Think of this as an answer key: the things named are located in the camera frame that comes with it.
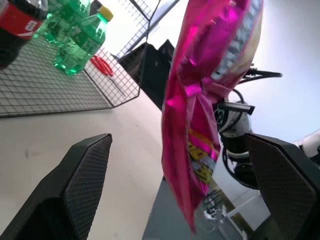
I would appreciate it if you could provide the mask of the green plastic bottle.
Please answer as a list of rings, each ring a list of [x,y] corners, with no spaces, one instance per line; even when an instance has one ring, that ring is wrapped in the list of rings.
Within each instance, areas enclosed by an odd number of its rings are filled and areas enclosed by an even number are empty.
[[[48,0],[46,20],[33,38],[43,36],[49,43],[61,46],[67,40],[72,25],[89,16],[92,0]]]

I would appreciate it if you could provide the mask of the green bottle with yellow cap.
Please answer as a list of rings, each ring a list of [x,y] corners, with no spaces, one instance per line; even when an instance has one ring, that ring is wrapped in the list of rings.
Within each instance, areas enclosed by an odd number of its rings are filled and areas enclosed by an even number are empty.
[[[101,6],[95,15],[76,21],[58,49],[54,66],[68,76],[81,72],[106,40],[107,24],[114,15]]]

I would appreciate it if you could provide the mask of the cola bottle with red label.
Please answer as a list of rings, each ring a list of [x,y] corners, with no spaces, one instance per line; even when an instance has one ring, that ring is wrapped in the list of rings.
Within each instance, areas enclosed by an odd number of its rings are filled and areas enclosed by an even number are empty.
[[[0,70],[14,62],[48,12],[48,0],[0,0]]]

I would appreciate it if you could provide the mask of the pink foil snack bag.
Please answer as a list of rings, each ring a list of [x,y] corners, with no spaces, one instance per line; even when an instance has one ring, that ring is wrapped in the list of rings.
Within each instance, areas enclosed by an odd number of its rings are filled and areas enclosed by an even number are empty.
[[[192,232],[221,145],[214,104],[250,69],[264,0],[188,0],[162,105],[162,170]]]

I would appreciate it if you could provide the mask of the white metal frame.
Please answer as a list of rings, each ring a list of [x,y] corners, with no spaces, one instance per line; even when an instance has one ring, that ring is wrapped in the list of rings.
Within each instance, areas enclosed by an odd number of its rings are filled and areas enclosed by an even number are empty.
[[[227,191],[225,193],[233,209],[230,217],[238,227],[251,236],[255,230],[270,216],[270,212],[261,196],[253,189]]]

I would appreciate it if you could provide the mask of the red-handled scissors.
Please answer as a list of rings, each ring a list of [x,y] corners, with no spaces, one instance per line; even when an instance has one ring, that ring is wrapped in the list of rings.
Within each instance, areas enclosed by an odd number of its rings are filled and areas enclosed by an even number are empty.
[[[114,71],[112,67],[100,56],[94,55],[90,59],[91,63],[105,76],[109,77],[109,79],[112,81],[113,85],[117,88],[117,90],[125,97],[126,94],[123,92],[123,90],[120,88],[120,86],[117,84],[114,76]]]

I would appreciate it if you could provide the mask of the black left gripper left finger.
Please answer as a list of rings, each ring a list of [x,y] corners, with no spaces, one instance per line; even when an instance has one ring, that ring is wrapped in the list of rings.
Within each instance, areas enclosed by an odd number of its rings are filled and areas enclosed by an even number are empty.
[[[72,145],[36,186],[0,240],[87,240],[104,187],[110,133]]]

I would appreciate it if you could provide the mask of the black conveyor housing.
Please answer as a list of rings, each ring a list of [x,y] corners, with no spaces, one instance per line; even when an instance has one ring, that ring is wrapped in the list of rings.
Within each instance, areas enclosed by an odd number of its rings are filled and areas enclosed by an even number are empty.
[[[162,110],[174,50],[168,39],[158,49],[145,42],[117,60],[159,110]]]

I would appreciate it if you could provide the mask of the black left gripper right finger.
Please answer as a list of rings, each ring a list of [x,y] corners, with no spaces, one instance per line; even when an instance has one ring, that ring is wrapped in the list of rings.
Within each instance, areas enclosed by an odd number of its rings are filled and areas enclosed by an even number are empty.
[[[285,240],[320,240],[320,168],[296,145],[249,133],[261,196]]]

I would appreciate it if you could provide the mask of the dark grey conveyor belt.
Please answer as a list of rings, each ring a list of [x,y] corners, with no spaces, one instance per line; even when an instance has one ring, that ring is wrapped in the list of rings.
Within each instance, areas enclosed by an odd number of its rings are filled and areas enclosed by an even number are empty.
[[[149,215],[142,240],[249,240],[228,216],[220,190],[214,190],[194,215],[194,233],[163,178]]]

